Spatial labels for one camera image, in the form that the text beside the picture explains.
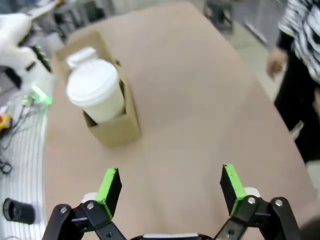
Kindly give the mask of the black green finger of the left gripper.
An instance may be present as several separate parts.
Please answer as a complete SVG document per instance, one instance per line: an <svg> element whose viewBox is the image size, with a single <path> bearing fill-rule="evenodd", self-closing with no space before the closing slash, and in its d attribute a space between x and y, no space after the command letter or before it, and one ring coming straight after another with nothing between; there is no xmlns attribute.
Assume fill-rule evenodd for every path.
<svg viewBox="0 0 320 240"><path fill-rule="evenodd" d="M46 68L48 72L52 72L51 66L50 66L50 61L47 58L47 55L45 52L42 50L42 48L39 45L33 45L31 49L34 51L37 59L43 64L43 66Z"/></svg>

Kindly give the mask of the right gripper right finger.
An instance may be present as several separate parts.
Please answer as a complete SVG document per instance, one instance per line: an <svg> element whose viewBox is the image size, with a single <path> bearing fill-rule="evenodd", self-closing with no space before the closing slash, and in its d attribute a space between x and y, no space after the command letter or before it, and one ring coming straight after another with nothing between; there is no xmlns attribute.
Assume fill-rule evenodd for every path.
<svg viewBox="0 0 320 240"><path fill-rule="evenodd" d="M232 164L222 167L220 186L229 219L214 237L240 240L248 228L259 229L265 240L301 240L301 232L288 200L275 197L270 202L248 194Z"/></svg>

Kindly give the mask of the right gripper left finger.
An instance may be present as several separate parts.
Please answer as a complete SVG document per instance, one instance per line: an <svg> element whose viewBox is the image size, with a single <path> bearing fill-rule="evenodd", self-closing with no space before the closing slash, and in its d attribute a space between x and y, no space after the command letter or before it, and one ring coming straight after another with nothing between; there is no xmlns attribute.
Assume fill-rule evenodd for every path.
<svg viewBox="0 0 320 240"><path fill-rule="evenodd" d="M44 240L81 240L94 232L100 240L124 240L113 223L122 189L118 168L109 168L94 199L72 208L66 203L56 205L48 220Z"/></svg>

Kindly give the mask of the person's left hand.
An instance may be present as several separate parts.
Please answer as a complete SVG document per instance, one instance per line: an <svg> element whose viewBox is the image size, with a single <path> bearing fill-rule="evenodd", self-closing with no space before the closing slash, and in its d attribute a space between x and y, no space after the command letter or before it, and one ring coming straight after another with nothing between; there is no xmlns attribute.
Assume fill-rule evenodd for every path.
<svg viewBox="0 0 320 240"><path fill-rule="evenodd" d="M266 62L266 73L272 80L282 71L284 65L287 63L288 54L275 47L268 55Z"/></svg>

